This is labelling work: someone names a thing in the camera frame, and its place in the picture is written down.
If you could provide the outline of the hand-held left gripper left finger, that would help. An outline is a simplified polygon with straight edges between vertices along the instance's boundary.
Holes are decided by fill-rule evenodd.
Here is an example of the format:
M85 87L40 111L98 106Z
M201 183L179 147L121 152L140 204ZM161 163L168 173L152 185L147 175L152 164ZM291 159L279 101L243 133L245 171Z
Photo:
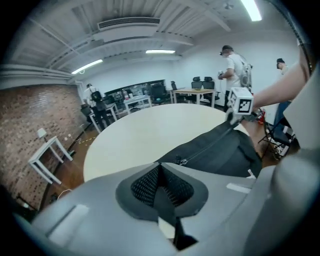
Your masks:
M133 218L116 199L122 180L151 166L91 179L48 206L31 225L79 256L174 256L177 250L157 222Z

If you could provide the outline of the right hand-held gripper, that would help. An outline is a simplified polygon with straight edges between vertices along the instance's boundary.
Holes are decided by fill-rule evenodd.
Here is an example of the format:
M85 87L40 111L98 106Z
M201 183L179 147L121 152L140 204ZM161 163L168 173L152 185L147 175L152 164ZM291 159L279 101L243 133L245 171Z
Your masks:
M254 96L246 87L232 87L227 101L225 121L238 125L242 120L253 121L257 114L253 112Z

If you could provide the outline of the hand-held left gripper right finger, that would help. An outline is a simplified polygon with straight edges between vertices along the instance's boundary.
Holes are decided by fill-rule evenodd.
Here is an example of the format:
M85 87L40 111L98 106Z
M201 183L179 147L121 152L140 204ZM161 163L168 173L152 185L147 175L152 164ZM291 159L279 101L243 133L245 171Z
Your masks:
M201 204L191 216L181 217L184 232L197 242L188 250L261 250L254 225L263 208L263 176L256 179L203 172L173 163L161 166L195 181L192 198ZM206 196L200 195L204 185Z

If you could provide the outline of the black bag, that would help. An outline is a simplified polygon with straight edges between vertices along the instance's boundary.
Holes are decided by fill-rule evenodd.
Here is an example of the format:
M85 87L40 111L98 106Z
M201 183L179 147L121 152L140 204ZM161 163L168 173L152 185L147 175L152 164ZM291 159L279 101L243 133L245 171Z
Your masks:
M198 171L246 178L258 177L262 159L251 138L228 122L216 126L193 140L181 144L158 160Z

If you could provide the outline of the person's right forearm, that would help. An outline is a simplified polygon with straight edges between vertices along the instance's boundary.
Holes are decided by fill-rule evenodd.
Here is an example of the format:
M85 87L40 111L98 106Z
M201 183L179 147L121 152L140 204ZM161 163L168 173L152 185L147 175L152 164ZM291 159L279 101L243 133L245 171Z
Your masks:
M300 59L280 80L253 96L252 110L293 100L310 78L308 64Z

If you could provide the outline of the black office chair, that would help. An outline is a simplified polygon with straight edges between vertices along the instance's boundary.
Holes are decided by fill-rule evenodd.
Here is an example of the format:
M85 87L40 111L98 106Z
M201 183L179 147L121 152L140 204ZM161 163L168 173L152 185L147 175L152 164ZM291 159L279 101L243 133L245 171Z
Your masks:
M167 99L167 92L162 84L157 83L151 86L151 102L152 104L161 105Z
M203 86L203 82L201 81L201 78L199 76L196 76L192 79L191 82L191 88L200 90Z
M202 82L203 88L208 90L214 90L215 89L215 82L212 77L205 76Z

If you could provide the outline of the wooden desk with white legs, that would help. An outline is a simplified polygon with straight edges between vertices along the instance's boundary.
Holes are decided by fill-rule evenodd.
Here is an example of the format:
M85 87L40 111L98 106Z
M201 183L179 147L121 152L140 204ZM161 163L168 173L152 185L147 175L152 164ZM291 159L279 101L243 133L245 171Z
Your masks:
M203 89L203 88L190 88L190 89L177 89L173 90L171 95L173 95L173 103L177 103L177 94L188 94L196 95L196 104L201 104L201 95L209 94L211 95L211 107L215 107L215 90L214 89Z

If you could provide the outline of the black folding chair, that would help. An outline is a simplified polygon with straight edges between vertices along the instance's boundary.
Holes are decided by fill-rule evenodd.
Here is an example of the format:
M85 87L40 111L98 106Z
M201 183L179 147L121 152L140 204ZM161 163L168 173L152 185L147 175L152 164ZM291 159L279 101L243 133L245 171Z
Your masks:
M269 150L276 159L285 157L291 147L292 140L295 138L295 134L287 135L285 128L290 129L291 126L285 117L281 118L276 124L270 125L266 122L263 123L264 137L259 141L266 142L267 146L262 154L262 158L265 157Z

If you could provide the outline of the person's grey clothing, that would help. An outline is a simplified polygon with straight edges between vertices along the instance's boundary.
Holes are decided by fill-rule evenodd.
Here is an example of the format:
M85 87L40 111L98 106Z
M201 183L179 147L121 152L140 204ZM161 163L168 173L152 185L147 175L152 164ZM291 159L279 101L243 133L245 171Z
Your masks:
M320 68L284 111L302 149L320 149Z

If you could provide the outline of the round white table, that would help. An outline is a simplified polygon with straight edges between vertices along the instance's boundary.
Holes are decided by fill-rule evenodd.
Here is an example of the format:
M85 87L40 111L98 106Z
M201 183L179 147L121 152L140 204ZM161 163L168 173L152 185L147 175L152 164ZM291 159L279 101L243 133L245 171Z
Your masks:
M97 136L89 147L83 176L85 182L156 160L175 147L209 132L225 121L218 109L197 104L154 106L128 114ZM167 238L173 238L174 203L164 189L156 188L156 221Z

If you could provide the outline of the ceiling light strip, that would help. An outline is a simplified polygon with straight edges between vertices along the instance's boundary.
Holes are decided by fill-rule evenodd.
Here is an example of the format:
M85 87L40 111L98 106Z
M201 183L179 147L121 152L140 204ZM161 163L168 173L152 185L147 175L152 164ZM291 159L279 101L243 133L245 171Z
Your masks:
M98 65L98 64L100 64L100 63L102 63L102 62L103 62L102 59L98 59L98 60L96 60L96 61L93 61L93 62L91 62L91 63L88 63L88 64L86 64L86 65L84 65L84 66L82 66L82 67L74 70L71 74L72 74L72 75L76 75L76 74L78 74L78 73L80 73L80 72L82 72L82 71L84 71L84 70L86 70L86 69L88 69L88 68L90 68L90 67L92 67L92 66Z
M262 20L262 16L260 14L259 8L255 2L255 0L240 0L246 9L250 19L252 22L258 22Z
M168 55L174 55L175 50L163 50L163 49L151 49L151 50L146 50L146 54L168 54Z

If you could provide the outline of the ceiling air vent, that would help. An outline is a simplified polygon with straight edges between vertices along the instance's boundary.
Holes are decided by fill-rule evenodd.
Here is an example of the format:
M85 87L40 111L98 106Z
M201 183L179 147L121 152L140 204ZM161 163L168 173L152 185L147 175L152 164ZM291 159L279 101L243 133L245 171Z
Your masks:
M141 16L141 17L121 17L121 18L110 19L110 20L99 22L97 26L98 26L98 29L102 31L118 25L151 24L151 25L157 26L159 23L160 23L159 18Z

